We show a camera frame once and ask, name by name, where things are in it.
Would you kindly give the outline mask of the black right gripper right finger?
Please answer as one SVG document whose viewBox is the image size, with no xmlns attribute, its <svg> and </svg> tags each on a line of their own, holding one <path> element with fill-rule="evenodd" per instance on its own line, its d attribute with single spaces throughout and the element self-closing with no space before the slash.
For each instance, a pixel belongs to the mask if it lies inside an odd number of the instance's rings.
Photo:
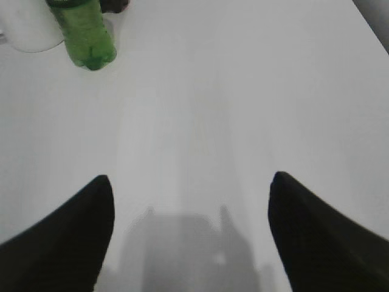
<svg viewBox="0 0 389 292">
<path fill-rule="evenodd" d="M 292 291 L 388 291 L 388 240 L 286 172 L 270 184 L 267 216 Z"/>
</svg>

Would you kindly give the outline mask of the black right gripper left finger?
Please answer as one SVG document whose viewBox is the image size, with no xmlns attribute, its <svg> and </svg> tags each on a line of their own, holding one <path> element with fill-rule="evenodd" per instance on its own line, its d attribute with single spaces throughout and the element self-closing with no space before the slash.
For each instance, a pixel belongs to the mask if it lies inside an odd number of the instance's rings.
<svg viewBox="0 0 389 292">
<path fill-rule="evenodd" d="M 1 291 L 93 291 L 114 229 L 107 175 L 1 244 Z"/>
</svg>

